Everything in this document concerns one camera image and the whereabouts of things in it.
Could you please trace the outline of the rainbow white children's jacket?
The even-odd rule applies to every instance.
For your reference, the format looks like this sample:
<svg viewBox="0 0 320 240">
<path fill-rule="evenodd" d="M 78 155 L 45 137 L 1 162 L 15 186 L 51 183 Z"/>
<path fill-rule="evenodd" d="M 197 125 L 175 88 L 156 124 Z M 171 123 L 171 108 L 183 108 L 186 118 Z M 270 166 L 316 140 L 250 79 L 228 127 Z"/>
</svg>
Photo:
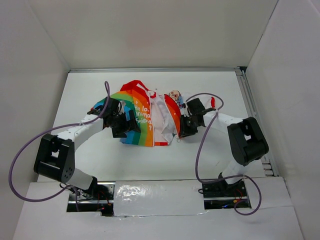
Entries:
<svg viewBox="0 0 320 240">
<path fill-rule="evenodd" d="M 167 146 L 174 137 L 179 138 L 180 117 L 184 112 L 182 105 L 196 99 L 183 96 L 178 90 L 159 94 L 148 89 L 140 80 L 124 84 L 120 91 L 109 98 L 125 101 L 135 107 L 141 133 L 129 132 L 127 138 L 120 138 L 120 141 L 143 147 Z M 213 96 L 199 99 L 205 108 L 216 108 L 216 99 Z"/>
</svg>

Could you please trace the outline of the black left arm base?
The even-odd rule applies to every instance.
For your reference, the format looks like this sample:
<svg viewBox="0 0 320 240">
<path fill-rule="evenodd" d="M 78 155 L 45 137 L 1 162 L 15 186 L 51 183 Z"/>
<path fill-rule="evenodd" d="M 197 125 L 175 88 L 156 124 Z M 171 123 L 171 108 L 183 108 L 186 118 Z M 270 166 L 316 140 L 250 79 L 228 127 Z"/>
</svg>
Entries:
<svg viewBox="0 0 320 240">
<path fill-rule="evenodd" d="M 101 181 L 97 183 L 97 192 L 90 195 L 81 189 L 69 189 L 67 213 L 96 212 L 104 217 L 114 215 L 115 182 Z"/>
</svg>

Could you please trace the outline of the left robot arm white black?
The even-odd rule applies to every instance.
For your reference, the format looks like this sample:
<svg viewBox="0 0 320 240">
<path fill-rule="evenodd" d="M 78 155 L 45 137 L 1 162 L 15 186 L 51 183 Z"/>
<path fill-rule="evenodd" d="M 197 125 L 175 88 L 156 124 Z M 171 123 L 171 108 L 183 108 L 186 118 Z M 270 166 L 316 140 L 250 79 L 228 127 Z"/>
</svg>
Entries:
<svg viewBox="0 0 320 240">
<path fill-rule="evenodd" d="M 78 147 L 104 128 L 110 128 L 113 138 L 125 139 L 130 132 L 141 133 L 134 106 L 123 100 L 106 97 L 87 112 L 85 117 L 56 135 L 46 133 L 40 140 L 33 170 L 35 173 L 72 185 L 88 200 L 108 194 L 108 188 L 98 179 L 75 166 Z"/>
</svg>

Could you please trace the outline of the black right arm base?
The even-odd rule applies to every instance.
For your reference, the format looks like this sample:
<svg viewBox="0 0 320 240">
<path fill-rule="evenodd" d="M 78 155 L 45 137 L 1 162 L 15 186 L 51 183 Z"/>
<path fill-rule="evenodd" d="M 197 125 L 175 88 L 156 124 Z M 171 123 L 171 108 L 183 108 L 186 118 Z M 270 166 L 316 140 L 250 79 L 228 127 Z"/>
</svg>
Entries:
<svg viewBox="0 0 320 240">
<path fill-rule="evenodd" d="M 251 208 L 242 179 L 233 184 L 227 184 L 225 180 L 212 184 L 203 183 L 198 193 L 203 196 L 205 210 L 233 209 L 238 202 L 237 208 Z"/>
</svg>

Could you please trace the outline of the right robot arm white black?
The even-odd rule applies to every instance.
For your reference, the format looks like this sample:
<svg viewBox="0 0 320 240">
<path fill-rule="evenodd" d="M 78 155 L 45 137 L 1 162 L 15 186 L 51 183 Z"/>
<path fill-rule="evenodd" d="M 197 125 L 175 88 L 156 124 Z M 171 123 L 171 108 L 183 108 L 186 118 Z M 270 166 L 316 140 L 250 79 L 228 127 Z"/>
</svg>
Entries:
<svg viewBox="0 0 320 240">
<path fill-rule="evenodd" d="M 190 137 L 198 133 L 198 127 L 204 127 L 205 132 L 196 155 L 195 175 L 203 184 L 218 184 L 218 190 L 223 196 L 230 196 L 236 189 L 235 183 L 241 180 L 247 172 L 247 166 L 260 160 L 269 152 L 269 145 L 254 117 L 238 118 L 220 113 L 216 108 L 205 108 L 199 98 L 184 103 L 180 116 L 179 138 Z M 205 138 L 210 129 L 215 129 L 228 136 L 233 160 L 229 162 L 217 180 L 202 180 L 199 177 L 198 166 Z"/>
</svg>

